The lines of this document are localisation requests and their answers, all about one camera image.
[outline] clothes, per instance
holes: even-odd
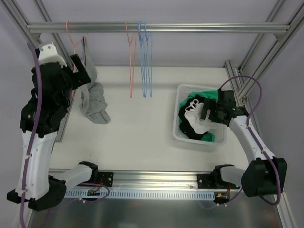
[[[200,103],[203,103],[205,100],[204,97],[196,95],[195,97],[188,99],[186,104],[180,108],[179,111],[180,130],[190,139],[214,142],[215,136],[213,134],[211,133],[196,134],[194,129],[189,124],[188,120],[185,118],[186,107],[188,107],[190,105],[190,102],[193,101],[194,99],[198,99]]]
[[[194,99],[190,102],[189,107],[186,108],[185,118],[188,120],[196,134],[204,134],[211,129],[218,127],[218,123],[211,122],[210,120],[201,120],[199,118],[203,106],[203,103],[199,103],[197,99]]]
[[[107,124],[111,118],[105,111],[108,104],[104,99],[104,87],[101,83],[95,82],[97,79],[97,70],[91,58],[86,37],[83,37],[82,45],[85,53],[85,69],[91,78],[91,82],[80,87],[82,99],[80,109],[93,123]]]
[[[211,133],[197,134],[185,117],[186,108],[189,107],[191,101],[197,99],[199,103],[204,103],[205,97],[209,99],[217,99],[218,92],[217,91],[193,92],[190,93],[188,97],[180,103],[179,125],[180,125],[180,130],[190,139],[214,142],[215,136],[213,134]]]

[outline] black cloth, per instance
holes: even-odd
[[[199,95],[195,95],[195,97],[190,98],[187,103],[180,108],[179,111],[179,118],[181,120],[180,123],[180,130],[183,132],[186,136],[188,136],[189,139],[195,139],[195,140],[201,140],[204,135],[206,135],[208,132],[204,134],[196,134],[194,129],[191,127],[189,121],[185,118],[185,112],[186,108],[189,107],[190,102],[193,101],[194,99],[197,99],[199,103],[204,103],[205,98],[201,97]]]

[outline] white cloth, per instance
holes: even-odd
[[[185,118],[189,121],[190,126],[194,129],[196,134],[204,134],[219,126],[218,123],[211,122],[210,120],[201,120],[199,118],[203,106],[203,103],[199,103],[197,99],[194,99],[186,108]]]

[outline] green cloth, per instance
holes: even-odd
[[[204,91],[204,92],[192,92],[188,95],[188,97],[183,100],[180,105],[179,105],[179,110],[186,105],[187,101],[191,98],[194,98],[196,95],[199,95],[201,97],[209,98],[209,99],[214,99],[217,100],[218,98],[218,92],[217,90],[212,90],[212,91]],[[202,139],[202,141],[207,141],[207,142],[214,142],[215,140],[215,135],[212,133],[207,133],[205,134]]]

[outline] gray floor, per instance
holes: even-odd
[[[64,199],[49,213],[44,228],[279,228],[276,208],[244,194],[225,207],[192,200],[106,199],[83,204]],[[29,228],[40,228],[47,210],[32,214]]]

